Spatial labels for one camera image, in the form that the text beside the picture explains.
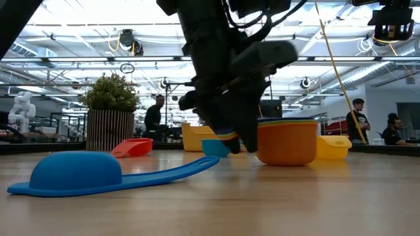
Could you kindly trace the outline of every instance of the yellow cable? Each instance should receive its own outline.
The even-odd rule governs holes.
[[[337,66],[335,65],[333,53],[331,52],[331,48],[329,46],[328,37],[327,37],[327,34],[326,34],[326,29],[325,29],[324,23],[322,23],[320,10],[318,8],[318,3],[316,2],[316,0],[314,0],[314,3],[315,3],[316,12],[318,13],[318,17],[320,18],[321,30],[322,30],[322,33],[323,33],[324,38],[325,38],[325,43],[327,44],[327,49],[328,49],[329,56],[331,57],[331,62],[333,63],[334,72],[335,72],[335,74],[337,76],[337,79],[340,82],[341,90],[343,91],[343,94],[346,97],[348,108],[350,109],[350,113],[352,114],[352,118],[353,118],[354,124],[356,124],[356,128],[357,128],[357,130],[359,132],[359,135],[362,138],[362,143],[363,144],[366,144],[366,140],[365,140],[365,138],[363,136],[362,130],[360,129],[359,122],[358,122],[356,116],[354,115],[353,108],[352,108],[352,105],[350,103],[350,99],[348,98],[346,88],[344,87],[344,84],[341,81],[341,77],[340,77],[339,72],[337,70]]]
[[[110,37],[108,38],[108,47],[114,52],[118,51],[118,49],[119,49],[119,37],[120,36],[121,36],[121,34],[118,34],[118,42],[117,42],[117,48],[116,49],[113,49],[111,47],[111,34],[110,34]]]
[[[375,35],[372,35],[372,38],[374,40],[380,42],[380,43],[396,43],[396,42],[398,42],[398,41],[385,41],[385,40],[380,40],[380,39],[375,38]]]

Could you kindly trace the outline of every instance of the black cable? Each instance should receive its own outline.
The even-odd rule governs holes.
[[[267,21],[265,22],[264,26],[253,35],[249,36],[242,44],[241,49],[244,50],[247,47],[251,46],[254,42],[261,42],[264,40],[267,35],[270,33],[271,29],[273,28],[273,24],[271,21],[271,16],[267,16]]]
[[[268,76],[268,80],[270,81],[270,95],[271,95],[271,100],[273,101],[273,88],[272,88],[272,83],[271,83],[271,76]]]
[[[255,25],[256,23],[258,23],[258,21],[260,21],[264,16],[265,13],[262,12],[257,18],[255,18],[254,20],[240,26],[237,23],[235,23],[235,21],[232,19],[232,15],[230,14],[230,10],[229,10],[229,6],[228,3],[226,2],[226,0],[222,0],[222,4],[223,4],[223,9],[224,12],[226,13],[226,16],[228,17],[228,21],[231,25],[233,25],[236,29],[245,29],[245,28],[249,28],[253,25]]]
[[[302,0],[295,7],[293,7],[289,12],[287,12],[283,17],[279,20],[273,22],[272,27],[276,27],[278,24],[282,23],[287,17],[291,16],[293,13],[297,12],[308,0]]]

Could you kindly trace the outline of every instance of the man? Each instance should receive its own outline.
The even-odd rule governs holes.
[[[402,122],[397,114],[388,115],[388,127],[383,131],[382,138],[386,145],[410,146],[404,139],[400,137],[399,130],[402,130]]]
[[[160,109],[165,104],[165,98],[162,95],[156,96],[156,104],[149,107],[146,112],[146,117],[144,118],[144,124],[146,125],[146,130],[158,130],[160,126]]]
[[[368,142],[368,136],[366,134],[366,131],[370,130],[370,124],[366,116],[360,113],[363,110],[364,104],[365,104],[365,101],[363,101],[363,99],[361,98],[357,98],[353,100],[353,107],[354,107],[353,112],[359,123],[360,129],[362,130],[363,137],[365,138],[365,141],[368,144],[369,142]],[[350,141],[353,144],[363,144],[362,137],[360,137],[359,131],[356,127],[356,123],[353,120],[351,112],[347,114],[346,120],[347,120],[347,132],[348,132]]]

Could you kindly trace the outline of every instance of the plant pot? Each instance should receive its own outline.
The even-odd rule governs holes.
[[[86,150],[111,151],[123,140],[133,138],[134,113],[126,111],[89,111]]]

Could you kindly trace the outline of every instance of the humanoid robot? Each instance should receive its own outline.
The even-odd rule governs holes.
[[[16,124],[20,121],[19,132],[24,134],[29,131],[29,118],[34,118],[36,114],[35,105],[31,104],[31,92],[19,92],[18,96],[14,97],[13,108],[9,112],[9,124]]]

